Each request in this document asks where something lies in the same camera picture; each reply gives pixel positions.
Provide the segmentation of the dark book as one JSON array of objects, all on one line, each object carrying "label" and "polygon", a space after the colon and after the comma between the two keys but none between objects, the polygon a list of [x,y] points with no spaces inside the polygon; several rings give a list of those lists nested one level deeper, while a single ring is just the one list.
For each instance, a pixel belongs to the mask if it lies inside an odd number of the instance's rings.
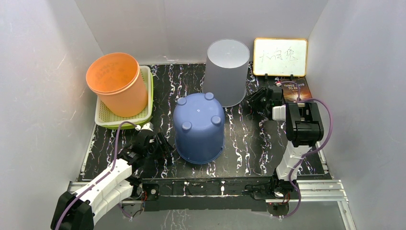
[{"label": "dark book", "polygon": [[308,82],[305,77],[290,79],[281,79],[281,88],[283,90],[284,101],[286,103],[307,100],[312,98]]}]

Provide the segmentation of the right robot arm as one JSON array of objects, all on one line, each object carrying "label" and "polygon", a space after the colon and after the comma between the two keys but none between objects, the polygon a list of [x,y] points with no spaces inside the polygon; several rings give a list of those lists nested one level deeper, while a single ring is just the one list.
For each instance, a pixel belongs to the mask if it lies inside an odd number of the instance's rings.
[{"label": "right robot arm", "polygon": [[307,99],[286,102],[280,86],[262,87],[245,97],[253,110],[263,113],[269,120],[283,121],[288,140],[280,164],[266,184],[251,189],[255,199],[287,199],[297,189],[296,178],[299,165],[324,136],[324,126],[317,101]]}]

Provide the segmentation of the green plastic basket tray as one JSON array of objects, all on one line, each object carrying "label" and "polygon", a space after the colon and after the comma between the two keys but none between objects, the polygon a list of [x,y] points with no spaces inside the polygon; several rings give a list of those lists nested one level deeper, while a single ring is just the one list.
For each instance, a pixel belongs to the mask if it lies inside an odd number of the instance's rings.
[{"label": "green plastic basket tray", "polygon": [[115,115],[98,97],[95,110],[95,124],[108,129],[117,129],[123,121],[129,121],[133,124],[141,125],[147,123],[151,119],[154,87],[153,74],[149,66],[141,66],[140,71],[148,93],[147,106],[135,116],[120,117]]}]

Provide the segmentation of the grey plastic bucket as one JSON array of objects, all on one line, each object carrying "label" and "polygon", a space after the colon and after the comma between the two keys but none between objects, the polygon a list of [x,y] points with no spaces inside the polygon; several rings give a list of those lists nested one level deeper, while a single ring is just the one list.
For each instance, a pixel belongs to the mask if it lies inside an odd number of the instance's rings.
[{"label": "grey plastic bucket", "polygon": [[249,48],[235,39],[221,39],[207,49],[202,92],[211,92],[223,107],[233,107],[246,96]]}]

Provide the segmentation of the blue plastic bucket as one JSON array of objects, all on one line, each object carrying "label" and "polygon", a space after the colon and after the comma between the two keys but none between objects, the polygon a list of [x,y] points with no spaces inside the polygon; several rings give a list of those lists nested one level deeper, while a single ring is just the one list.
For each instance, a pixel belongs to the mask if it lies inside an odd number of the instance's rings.
[{"label": "blue plastic bucket", "polygon": [[224,150],[225,112],[211,92],[180,97],[173,126],[176,150],[187,162],[207,164]]}]

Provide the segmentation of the small whiteboard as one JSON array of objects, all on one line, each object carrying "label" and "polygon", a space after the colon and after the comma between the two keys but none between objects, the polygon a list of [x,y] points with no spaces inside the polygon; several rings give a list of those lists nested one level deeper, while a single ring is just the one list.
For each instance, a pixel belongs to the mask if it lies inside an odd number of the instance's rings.
[{"label": "small whiteboard", "polygon": [[304,77],[307,50],[306,39],[256,38],[253,48],[253,74]]}]

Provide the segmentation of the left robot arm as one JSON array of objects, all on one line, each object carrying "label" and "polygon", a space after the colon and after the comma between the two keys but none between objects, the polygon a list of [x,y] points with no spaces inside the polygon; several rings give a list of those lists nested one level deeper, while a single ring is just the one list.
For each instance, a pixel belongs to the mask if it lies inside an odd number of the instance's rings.
[{"label": "left robot arm", "polygon": [[113,207],[125,199],[157,200],[159,185],[144,183],[134,173],[146,163],[166,160],[174,148],[161,132],[151,129],[135,132],[116,160],[91,182],[58,199],[50,228],[53,230],[92,230]]}]

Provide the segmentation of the orange plastic bucket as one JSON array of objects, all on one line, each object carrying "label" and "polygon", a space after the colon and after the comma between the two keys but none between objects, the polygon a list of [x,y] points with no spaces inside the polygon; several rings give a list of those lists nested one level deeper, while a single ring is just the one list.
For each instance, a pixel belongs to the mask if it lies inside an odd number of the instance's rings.
[{"label": "orange plastic bucket", "polygon": [[147,106],[140,65],[130,54],[111,53],[97,59],[87,70],[86,82],[117,116],[132,117]]}]

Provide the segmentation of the aluminium frame rail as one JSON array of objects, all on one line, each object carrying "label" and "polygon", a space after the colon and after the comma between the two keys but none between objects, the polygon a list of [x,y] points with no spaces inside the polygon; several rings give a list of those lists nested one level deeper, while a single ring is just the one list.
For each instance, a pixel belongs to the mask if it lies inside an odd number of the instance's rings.
[{"label": "aluminium frame rail", "polygon": [[[122,135],[119,129],[116,131],[114,153],[109,165],[116,160],[117,154],[126,144],[134,141],[135,126],[132,126],[130,137]],[[287,218],[292,215],[288,209],[292,201],[346,201],[341,181],[305,180],[304,175],[298,173],[297,189],[291,192],[287,199],[253,197],[253,186],[268,183],[282,160],[288,142],[285,129],[283,121],[269,120],[264,114],[253,115],[250,122],[242,119],[235,121],[232,110],[226,109],[223,152],[210,163],[192,164],[183,159],[176,150],[173,118],[170,118],[167,131],[163,131],[159,126],[153,132],[162,132],[173,146],[173,164],[162,166],[158,162],[149,162],[134,173],[144,183],[159,185],[157,200],[142,203],[141,200],[128,198],[119,206],[137,202],[144,211],[184,208],[238,209],[242,208],[244,201],[261,201],[273,206],[271,214],[274,217]],[[307,160],[309,155],[319,153],[321,149],[322,146],[317,142],[303,161]]]}]

